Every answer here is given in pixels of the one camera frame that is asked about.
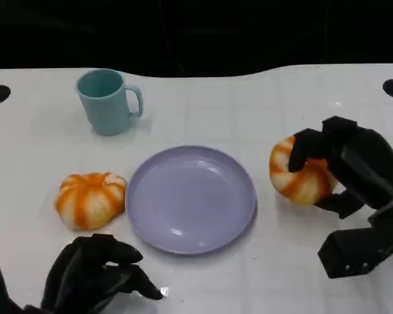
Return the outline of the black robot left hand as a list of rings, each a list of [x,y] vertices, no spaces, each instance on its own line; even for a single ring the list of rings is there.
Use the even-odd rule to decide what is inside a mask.
[[[163,295],[138,266],[133,246],[108,234],[77,237],[59,254],[47,276],[41,309],[49,313],[100,313],[119,293],[150,300]]]

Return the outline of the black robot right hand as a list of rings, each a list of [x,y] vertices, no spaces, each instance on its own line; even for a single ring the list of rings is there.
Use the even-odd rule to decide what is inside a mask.
[[[297,132],[288,169],[303,169],[309,159],[325,160],[327,170],[345,190],[320,198],[315,205],[344,219],[364,205],[381,209],[393,201],[393,148],[372,129],[332,116],[322,130]]]

